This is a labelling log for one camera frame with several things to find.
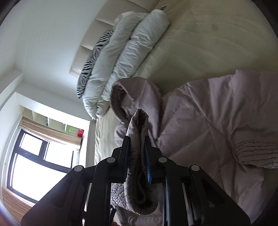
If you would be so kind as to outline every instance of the zebra print pillow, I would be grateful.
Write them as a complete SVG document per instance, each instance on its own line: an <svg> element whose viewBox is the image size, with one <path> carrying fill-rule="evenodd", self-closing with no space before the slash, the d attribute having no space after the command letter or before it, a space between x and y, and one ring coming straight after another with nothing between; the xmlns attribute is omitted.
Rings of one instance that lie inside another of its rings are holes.
<svg viewBox="0 0 278 226"><path fill-rule="evenodd" d="M79 99L83 96L88 79L91 76L91 72L94 68L95 62L101 50L109 43L110 37L112 36L113 32L114 31L111 29L105 31L101 35L98 42L95 44L91 54L89 55L89 58L85 61L85 65L79 76L77 86L76 86L76 94Z"/></svg>

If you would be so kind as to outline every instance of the dark window frame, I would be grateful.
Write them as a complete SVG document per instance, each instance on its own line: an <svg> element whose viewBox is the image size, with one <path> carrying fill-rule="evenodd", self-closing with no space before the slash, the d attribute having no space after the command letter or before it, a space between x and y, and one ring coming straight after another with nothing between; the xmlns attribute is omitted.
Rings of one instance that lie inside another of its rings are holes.
<svg viewBox="0 0 278 226"><path fill-rule="evenodd" d="M39 140L41 140L43 143L41 145L41 149L39 151L39 155L35 155L33 153L30 153L24 149L22 149L20 147L20 143L21 143L21 140L24 136L24 134L28 134L32 137L35 137ZM7 188L9 190L11 190L13 193L17 194L18 196L30 201L30 202L33 202L33 203L37 203L36 200L18 192L17 190L15 190L13 188L13 174L12 174L12 171L13 171L13 167L15 166L16 164L16 159L17 159L17 156L18 155L21 155L35 163L38 163L42 166L45 166L45 167L48 167L48 168L51 168L51 169L54 169L54 170L57 170L57 171L60 171L60 172L63 172L63 173L68 173L71 169L72 169L72 165L73 165L73 154L74 152L72 153L72 156L71 156L71 167L70 168L67 168L67 167L64 167L64 166L60 166L60 165L57 165L57 164L54 164L54 163L51 163L51 162L47 162L45 161L45 156L47 154L47 148L48 148L48 144L49 142L43 140L43 139L40 139L26 131L24 131L23 129L21 129L21 131L19 132L19 135L16 139L16 142L15 142L15 145L14 145L14 149L13 149L13 152L12 152L12 156L11 156L11 160L10 160L10 163L9 163L9 169L8 169L8 178L7 178Z"/></svg>

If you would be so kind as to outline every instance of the mattress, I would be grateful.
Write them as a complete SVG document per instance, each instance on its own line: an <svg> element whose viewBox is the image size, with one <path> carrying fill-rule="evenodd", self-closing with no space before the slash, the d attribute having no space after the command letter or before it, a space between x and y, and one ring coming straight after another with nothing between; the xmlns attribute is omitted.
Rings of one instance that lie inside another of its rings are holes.
<svg viewBox="0 0 278 226"><path fill-rule="evenodd" d="M170 27L134 75L153 81L162 94L236 69L278 72L277 37L251 0L161 0L156 8L166 4ZM116 148L116 124L111 109L97 120L95 163ZM271 195L278 169L265 174Z"/></svg>

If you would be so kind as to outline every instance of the window glass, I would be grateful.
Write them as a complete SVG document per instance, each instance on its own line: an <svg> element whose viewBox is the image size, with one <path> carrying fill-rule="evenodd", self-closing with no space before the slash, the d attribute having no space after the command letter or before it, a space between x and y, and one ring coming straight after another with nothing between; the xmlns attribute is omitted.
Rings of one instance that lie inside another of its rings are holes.
<svg viewBox="0 0 278 226"><path fill-rule="evenodd" d="M52 142L48 145L45 161L70 168L72 153L68 145Z"/></svg>
<svg viewBox="0 0 278 226"><path fill-rule="evenodd" d="M39 155L42 143L42 140L25 133L22 137L20 147L32 154Z"/></svg>
<svg viewBox="0 0 278 226"><path fill-rule="evenodd" d="M12 188L39 201L66 173L37 164L21 155L17 156Z"/></svg>

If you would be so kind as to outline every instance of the beige upholstered headboard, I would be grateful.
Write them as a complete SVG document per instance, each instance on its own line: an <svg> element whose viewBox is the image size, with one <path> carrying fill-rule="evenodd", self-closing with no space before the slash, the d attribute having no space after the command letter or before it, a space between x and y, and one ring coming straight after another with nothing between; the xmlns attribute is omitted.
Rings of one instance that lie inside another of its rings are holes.
<svg viewBox="0 0 278 226"><path fill-rule="evenodd" d="M159 0L107 0L98 12L75 54L70 74L79 77L84 63L102 33L114 26L114 20L121 13L135 11L150 12Z"/></svg>

